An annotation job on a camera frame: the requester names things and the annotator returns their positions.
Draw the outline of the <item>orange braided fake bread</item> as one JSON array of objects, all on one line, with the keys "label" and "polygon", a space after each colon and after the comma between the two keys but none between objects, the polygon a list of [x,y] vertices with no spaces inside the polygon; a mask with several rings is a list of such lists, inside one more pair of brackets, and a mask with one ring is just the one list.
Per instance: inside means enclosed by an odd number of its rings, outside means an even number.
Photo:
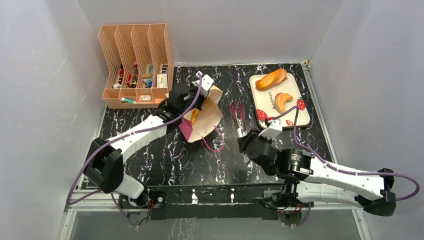
[{"label": "orange braided fake bread", "polygon": [[196,117],[197,117],[197,115],[198,115],[198,113],[200,112],[200,110],[199,109],[197,109],[197,108],[194,108],[193,110],[192,110],[192,112],[191,112],[191,117],[190,117],[190,123],[191,123],[191,125],[194,125],[195,124],[195,122],[196,122]]}]

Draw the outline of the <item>long orange fake baguette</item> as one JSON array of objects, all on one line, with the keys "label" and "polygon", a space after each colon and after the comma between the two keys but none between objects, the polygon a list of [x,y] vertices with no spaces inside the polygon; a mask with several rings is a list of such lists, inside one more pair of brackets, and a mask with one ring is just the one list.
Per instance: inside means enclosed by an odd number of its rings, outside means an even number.
[{"label": "long orange fake baguette", "polygon": [[265,91],[286,80],[287,71],[283,68],[275,70],[255,82],[256,89]]}]

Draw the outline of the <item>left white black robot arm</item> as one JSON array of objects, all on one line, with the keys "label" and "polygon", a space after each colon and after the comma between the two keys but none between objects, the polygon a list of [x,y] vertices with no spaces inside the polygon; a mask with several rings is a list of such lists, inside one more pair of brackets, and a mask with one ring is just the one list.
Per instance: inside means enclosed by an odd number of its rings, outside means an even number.
[{"label": "left white black robot arm", "polygon": [[178,83],[141,123],[107,140],[93,140],[83,174],[105,194],[118,193],[137,208],[147,206],[149,188],[126,174],[124,163],[145,145],[176,129],[189,111],[200,110],[213,84],[213,81],[202,83],[199,80]]}]

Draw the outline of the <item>metal tongs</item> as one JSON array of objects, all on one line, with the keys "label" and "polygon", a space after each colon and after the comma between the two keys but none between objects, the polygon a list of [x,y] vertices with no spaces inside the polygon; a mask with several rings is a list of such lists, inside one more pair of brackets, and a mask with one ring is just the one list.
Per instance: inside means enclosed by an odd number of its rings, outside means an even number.
[{"label": "metal tongs", "polygon": [[230,104],[230,114],[235,125],[237,136],[242,138],[247,135],[246,119],[245,119],[245,106],[233,101]]}]

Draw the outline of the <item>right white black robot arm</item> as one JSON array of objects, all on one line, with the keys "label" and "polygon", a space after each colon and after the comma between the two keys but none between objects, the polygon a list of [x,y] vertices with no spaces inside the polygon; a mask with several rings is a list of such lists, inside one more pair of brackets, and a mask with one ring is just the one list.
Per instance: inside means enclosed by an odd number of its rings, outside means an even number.
[{"label": "right white black robot arm", "polygon": [[282,192],[266,197],[266,203],[282,207],[310,202],[341,203],[376,216],[393,215],[397,206],[392,192],[393,170],[382,168],[361,175],[357,169],[323,163],[309,151],[278,150],[258,129],[236,132],[239,151],[247,161],[260,166],[266,175],[284,180]]}]

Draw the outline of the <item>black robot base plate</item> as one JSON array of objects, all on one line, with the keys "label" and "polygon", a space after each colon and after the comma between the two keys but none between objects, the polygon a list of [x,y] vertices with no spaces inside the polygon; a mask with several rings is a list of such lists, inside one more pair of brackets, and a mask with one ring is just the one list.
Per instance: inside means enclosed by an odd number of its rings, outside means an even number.
[{"label": "black robot base plate", "polygon": [[127,197],[120,196],[118,204],[129,213],[145,211],[154,221],[183,218],[277,220],[280,213],[299,212],[312,206],[296,200],[283,183],[152,186],[147,200],[138,207]]}]

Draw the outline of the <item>tan fake croissant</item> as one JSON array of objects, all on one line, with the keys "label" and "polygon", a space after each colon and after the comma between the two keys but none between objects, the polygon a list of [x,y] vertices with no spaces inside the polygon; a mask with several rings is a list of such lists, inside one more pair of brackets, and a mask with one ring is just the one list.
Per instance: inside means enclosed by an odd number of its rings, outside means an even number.
[{"label": "tan fake croissant", "polygon": [[274,98],[274,106],[279,113],[283,114],[286,112],[286,102],[291,102],[292,100],[293,96],[291,96],[290,94],[278,93]]}]

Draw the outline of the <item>pink and tan paper bag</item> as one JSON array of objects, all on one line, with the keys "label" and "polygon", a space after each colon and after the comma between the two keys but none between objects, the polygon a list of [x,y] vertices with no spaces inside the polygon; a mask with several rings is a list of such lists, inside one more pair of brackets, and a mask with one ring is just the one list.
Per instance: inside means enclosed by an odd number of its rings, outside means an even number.
[{"label": "pink and tan paper bag", "polygon": [[201,107],[202,110],[196,116],[194,125],[191,125],[191,114],[193,110],[190,110],[181,119],[179,129],[188,143],[203,140],[204,137],[212,133],[219,125],[223,117],[223,113],[218,106],[222,93],[223,91],[218,87],[211,87],[209,95]]}]

